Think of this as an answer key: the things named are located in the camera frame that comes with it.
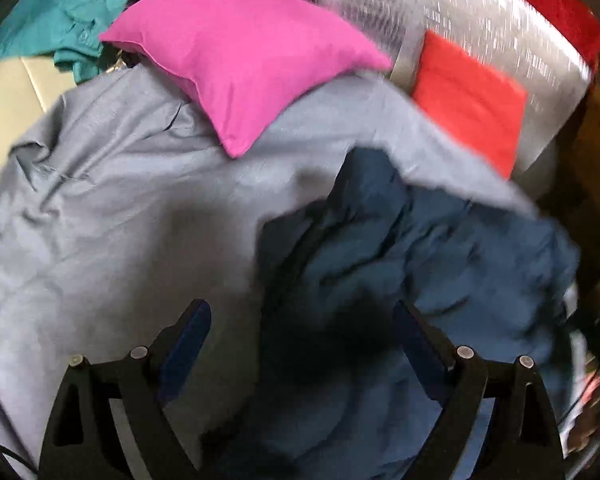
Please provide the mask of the navy blue puffer jacket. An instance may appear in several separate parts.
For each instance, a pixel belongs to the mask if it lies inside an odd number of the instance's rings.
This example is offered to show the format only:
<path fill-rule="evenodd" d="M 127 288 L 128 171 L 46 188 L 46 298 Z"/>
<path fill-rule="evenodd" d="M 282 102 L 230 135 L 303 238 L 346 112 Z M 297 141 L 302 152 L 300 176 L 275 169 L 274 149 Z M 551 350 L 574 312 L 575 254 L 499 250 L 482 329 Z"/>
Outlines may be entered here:
<path fill-rule="evenodd" d="M 440 408 L 396 339 L 399 304 L 484 358 L 532 356 L 562 412 L 578 261 L 553 220 L 408 184 L 385 152 L 354 148 L 329 196 L 262 229 L 256 390 L 201 437 L 202 474 L 401 477 Z"/>

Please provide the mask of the grey bed sheet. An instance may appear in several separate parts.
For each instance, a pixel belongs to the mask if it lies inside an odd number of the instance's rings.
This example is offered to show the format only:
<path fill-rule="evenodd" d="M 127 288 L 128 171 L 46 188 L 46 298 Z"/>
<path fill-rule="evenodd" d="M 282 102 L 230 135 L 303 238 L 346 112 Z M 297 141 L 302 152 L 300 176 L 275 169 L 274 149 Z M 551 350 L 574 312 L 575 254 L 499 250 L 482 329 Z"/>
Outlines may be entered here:
<path fill-rule="evenodd" d="M 23 448 L 41 451 L 70 356 L 120 358 L 198 297 L 211 306 L 211 334 L 168 411 L 195 452 L 257 374 L 260 227 L 326 196 L 355 144 L 384 148 L 414 183 L 535 213 L 377 76 L 305 94 L 240 159 L 153 67 L 64 93 L 0 171 L 0 412 Z"/>

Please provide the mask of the red orange pillow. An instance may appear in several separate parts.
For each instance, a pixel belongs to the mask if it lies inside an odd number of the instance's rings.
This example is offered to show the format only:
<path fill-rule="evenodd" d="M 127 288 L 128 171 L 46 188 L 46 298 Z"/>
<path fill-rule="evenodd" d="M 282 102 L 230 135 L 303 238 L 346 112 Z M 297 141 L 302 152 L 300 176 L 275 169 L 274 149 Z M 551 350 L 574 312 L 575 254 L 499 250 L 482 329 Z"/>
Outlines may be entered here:
<path fill-rule="evenodd" d="M 433 122 L 501 177 L 512 175 L 528 98 L 521 84 L 428 30 L 412 97 Z"/>

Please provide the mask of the cream sofa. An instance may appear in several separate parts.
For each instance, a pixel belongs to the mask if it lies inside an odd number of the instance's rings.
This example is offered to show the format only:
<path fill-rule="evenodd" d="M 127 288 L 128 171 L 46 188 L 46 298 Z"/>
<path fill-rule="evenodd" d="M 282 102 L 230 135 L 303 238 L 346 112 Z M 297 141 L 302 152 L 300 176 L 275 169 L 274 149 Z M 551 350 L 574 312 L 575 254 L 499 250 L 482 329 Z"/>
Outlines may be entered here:
<path fill-rule="evenodd" d="M 0 169 L 15 140 L 75 86 L 46 56 L 0 61 Z"/>

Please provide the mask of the pink pillow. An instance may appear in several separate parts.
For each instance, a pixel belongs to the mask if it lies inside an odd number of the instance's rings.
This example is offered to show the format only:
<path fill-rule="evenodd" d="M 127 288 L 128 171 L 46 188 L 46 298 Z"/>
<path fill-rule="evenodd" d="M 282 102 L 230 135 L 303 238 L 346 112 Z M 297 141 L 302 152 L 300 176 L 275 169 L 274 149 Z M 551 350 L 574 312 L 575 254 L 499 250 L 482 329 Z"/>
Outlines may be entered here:
<path fill-rule="evenodd" d="M 303 93 L 390 58 L 308 0 L 140 0 L 99 36 L 139 53 L 199 102 L 226 154 L 245 154 Z"/>

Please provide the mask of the teal shirt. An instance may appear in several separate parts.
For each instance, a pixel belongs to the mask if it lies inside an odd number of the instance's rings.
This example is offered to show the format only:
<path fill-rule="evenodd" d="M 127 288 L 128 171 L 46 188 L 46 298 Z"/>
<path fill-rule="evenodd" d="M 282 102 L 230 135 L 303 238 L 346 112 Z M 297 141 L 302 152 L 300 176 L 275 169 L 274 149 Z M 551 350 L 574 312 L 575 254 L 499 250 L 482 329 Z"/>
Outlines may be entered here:
<path fill-rule="evenodd" d="M 128 0 L 19 0 L 0 24 L 0 61 L 49 56 L 83 84 L 114 62 L 99 35 L 127 6 Z"/>

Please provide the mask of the silver insulation mat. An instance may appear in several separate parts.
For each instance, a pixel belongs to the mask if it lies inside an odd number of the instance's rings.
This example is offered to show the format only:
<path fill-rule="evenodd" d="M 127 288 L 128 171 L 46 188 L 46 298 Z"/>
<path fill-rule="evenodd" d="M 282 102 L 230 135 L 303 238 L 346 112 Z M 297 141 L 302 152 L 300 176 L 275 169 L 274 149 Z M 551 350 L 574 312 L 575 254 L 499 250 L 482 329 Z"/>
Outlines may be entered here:
<path fill-rule="evenodd" d="M 425 32 L 454 41 L 529 92 L 515 176 L 550 146 L 592 80 L 568 40 L 524 0 L 314 0 L 352 23 L 393 60 L 391 78 L 411 89 Z"/>

